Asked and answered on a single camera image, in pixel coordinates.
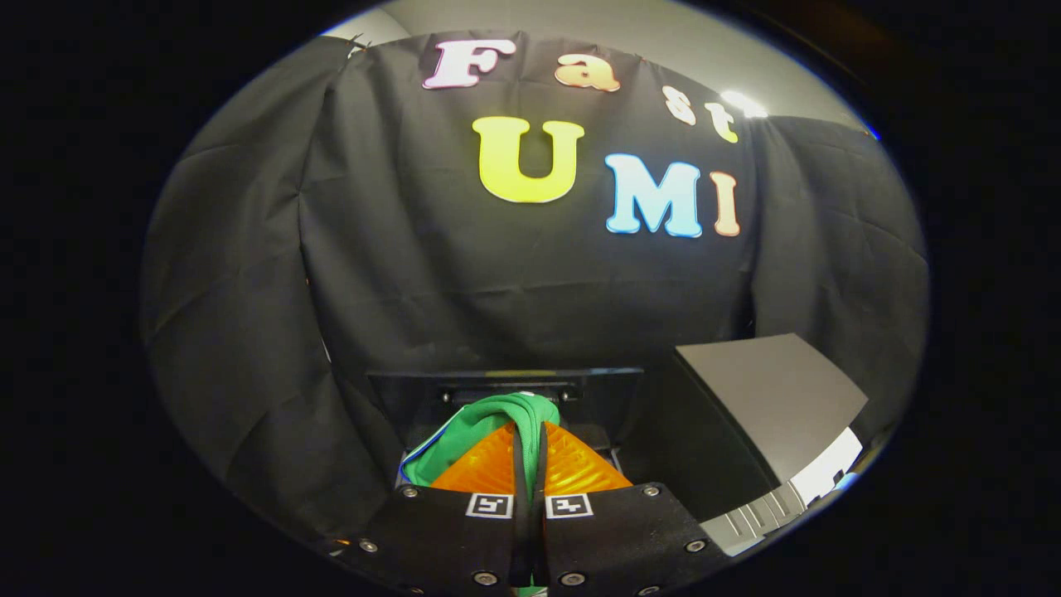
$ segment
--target screw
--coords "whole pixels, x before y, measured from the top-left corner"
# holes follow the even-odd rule
[[[491,584],[498,584],[498,577],[490,573],[476,573],[473,577],[475,582],[482,584],[483,586],[490,586]]]
[[[586,577],[578,573],[568,573],[560,577],[560,584],[566,586],[578,586],[586,582]]]

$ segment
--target green cloth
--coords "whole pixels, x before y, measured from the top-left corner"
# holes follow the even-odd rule
[[[544,586],[519,586],[516,587],[516,594],[519,597],[530,597],[532,595],[537,595],[540,593]]]
[[[560,424],[560,412],[549,399],[529,392],[490,397],[462,408],[446,425],[446,432],[415,459],[405,462],[405,476],[417,486],[430,486],[483,438],[516,422],[523,444],[523,473],[527,491],[534,491],[538,475],[541,424]],[[423,444],[413,451],[420,452]]]

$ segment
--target letter m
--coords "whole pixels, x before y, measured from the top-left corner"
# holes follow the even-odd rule
[[[671,210],[666,229],[671,235],[697,238],[703,232],[696,221],[696,180],[700,170],[676,161],[667,166],[663,181],[658,186],[636,155],[613,153],[604,162],[615,173],[615,213],[608,217],[606,227],[616,233],[633,233],[641,229],[641,221],[633,213],[633,204],[641,209],[641,216],[653,232],[659,229]]]

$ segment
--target black fabric backdrop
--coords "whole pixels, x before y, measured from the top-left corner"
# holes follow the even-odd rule
[[[518,50],[475,87],[423,89],[435,43],[465,38]],[[166,185],[143,262],[141,329],[169,412],[289,532],[343,535],[382,503],[400,444],[366,369],[640,366],[676,345],[795,332],[870,398],[864,442],[901,412],[928,271],[871,137],[731,110],[731,144],[697,109],[714,90],[574,40],[468,31],[348,53],[314,39],[215,115]],[[564,53],[605,57],[623,88],[560,85]],[[689,95],[696,126],[669,113],[663,85]],[[499,115],[530,122],[532,176],[551,163],[542,122],[586,128],[568,195],[517,205],[483,188],[471,122]],[[703,234],[608,231],[609,153],[638,155],[657,180],[673,161],[700,168]],[[712,229],[713,170],[737,179],[737,236]],[[642,408],[681,408],[666,400]]]
[[[1057,494],[1043,473],[1058,403],[1040,388],[1056,311],[1047,19],[968,2],[710,5],[799,54],[887,141],[923,207],[934,317],[917,396],[879,461],[688,594],[1045,594],[1056,547],[1032,529]],[[13,110],[13,595],[377,594],[208,476],[157,404],[135,317],[147,218],[191,135],[263,64],[359,7],[370,3],[233,0],[208,19],[198,5],[167,18],[23,6],[50,35],[21,28],[12,63],[32,80]]]

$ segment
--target yellow letter u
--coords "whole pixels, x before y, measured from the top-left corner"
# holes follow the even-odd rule
[[[542,129],[553,137],[553,171],[541,178],[520,171],[520,137],[530,129],[522,118],[488,116],[471,123],[482,138],[479,177],[486,190],[512,203],[547,203],[568,194],[575,183],[575,143],[586,129],[573,122],[550,120]]]

